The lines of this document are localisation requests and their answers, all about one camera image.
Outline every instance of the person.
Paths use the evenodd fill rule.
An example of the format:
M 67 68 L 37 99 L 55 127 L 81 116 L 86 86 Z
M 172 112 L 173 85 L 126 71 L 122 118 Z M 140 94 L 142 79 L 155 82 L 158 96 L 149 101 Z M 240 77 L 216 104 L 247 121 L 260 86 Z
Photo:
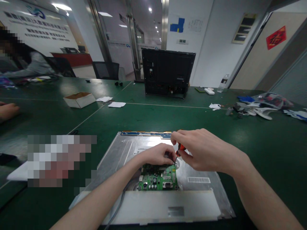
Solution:
M 0 102 L 0 124 L 19 114 L 20 108 L 16 104 Z
M 10 79 L 61 76 L 49 59 L 20 42 L 5 27 L 0 28 L 0 72 L 0 76 Z
M 265 182 L 249 157 L 205 129 L 179 130 L 171 142 L 183 144 L 192 154 L 181 150 L 182 159 L 198 171 L 218 171 L 234 178 L 246 212 L 258 229 L 303 229 L 295 216 Z M 145 163 L 172 164 L 164 153 L 171 145 L 158 144 L 132 158 L 125 166 L 99 185 L 66 213 L 51 229 L 97 229 L 134 173 Z

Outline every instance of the red screwdriver handle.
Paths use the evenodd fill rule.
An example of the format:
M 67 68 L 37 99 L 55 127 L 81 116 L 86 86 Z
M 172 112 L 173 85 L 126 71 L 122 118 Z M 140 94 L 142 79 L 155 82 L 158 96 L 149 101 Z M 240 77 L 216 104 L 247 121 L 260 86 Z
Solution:
M 179 150 L 186 150 L 186 147 L 184 147 L 182 144 L 178 143 L 178 150 L 176 151 L 176 155 L 180 157 Z

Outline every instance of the green workbench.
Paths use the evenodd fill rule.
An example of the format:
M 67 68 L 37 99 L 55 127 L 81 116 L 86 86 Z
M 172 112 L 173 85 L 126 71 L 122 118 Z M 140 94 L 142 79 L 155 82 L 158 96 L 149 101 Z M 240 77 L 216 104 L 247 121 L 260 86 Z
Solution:
M 68 107 L 62 98 L 79 91 L 91 92 L 96 98 L 111 96 L 113 100 L 127 104 L 122 108 L 110 108 L 102 102 L 83 109 Z M 239 95 L 259 93 L 228 89 L 210 96 L 190 87 L 186 99 L 182 100 L 145 95 L 141 83 L 124 82 L 124 86 L 120 87 L 115 86 L 114 81 L 91 79 L 91 83 L 86 83 L 84 79 L 74 78 L 42 85 L 30 84 L 20 87 L 18 92 L 1 91 L 0 101 L 14 101 L 21 106 L 22 114 L 0 126 L 0 152 L 16 154 L 24 161 L 27 158 L 27 135 L 68 134 L 74 129 L 80 135 L 97 135 L 97 144 L 92 145 L 92 153 L 86 155 L 86 162 L 80 163 L 80 170 L 74 171 L 74 178 L 63 182 L 63 188 L 27 188 L 23 185 L 24 188 L 20 190 L 18 186 L 9 187 L 8 183 L 0 189 L 0 201 L 6 202 L 0 213 L 1 228 L 50 228 L 67 212 L 78 188 L 86 185 L 85 179 L 91 177 L 91 169 L 96 169 L 118 131 L 163 132 L 198 128 L 206 128 L 246 152 L 264 179 L 306 228 L 306 123 L 280 112 L 271 113 L 273 120 L 268 121 L 259 116 L 239 119 L 226 116 L 226 110 L 213 111 L 209 108 L 210 103 L 231 105 Z M 4 171 L 9 171 L 4 167 L 0 170 L 3 175 Z M 159 227 L 255 228 L 243 208 L 234 180 L 223 173 L 219 173 L 219 176 L 236 218 L 217 222 L 161 224 Z M 2 190 L 5 193 L 18 192 L 12 192 L 16 195 L 7 202 L 8 197 L 2 195 Z M 113 229 L 154 227 L 111 226 Z

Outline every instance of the black chair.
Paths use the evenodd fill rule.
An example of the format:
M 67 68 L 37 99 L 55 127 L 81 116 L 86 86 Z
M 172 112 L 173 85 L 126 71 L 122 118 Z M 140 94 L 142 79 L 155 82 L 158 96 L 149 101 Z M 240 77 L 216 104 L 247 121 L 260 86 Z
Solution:
M 93 68 L 97 79 L 118 80 L 118 63 L 93 62 Z
M 48 57 L 63 77 L 76 77 L 69 61 L 64 57 Z

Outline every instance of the plastic bag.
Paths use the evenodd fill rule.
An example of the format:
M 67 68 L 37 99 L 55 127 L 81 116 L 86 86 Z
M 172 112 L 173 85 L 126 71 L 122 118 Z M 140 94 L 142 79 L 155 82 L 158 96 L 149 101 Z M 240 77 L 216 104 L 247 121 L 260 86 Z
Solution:
M 281 108 L 289 108 L 294 106 L 293 103 L 288 101 L 282 95 L 271 92 L 259 94 L 253 96 L 252 98 L 255 99 L 255 102 L 270 105 L 271 107 L 278 110 Z

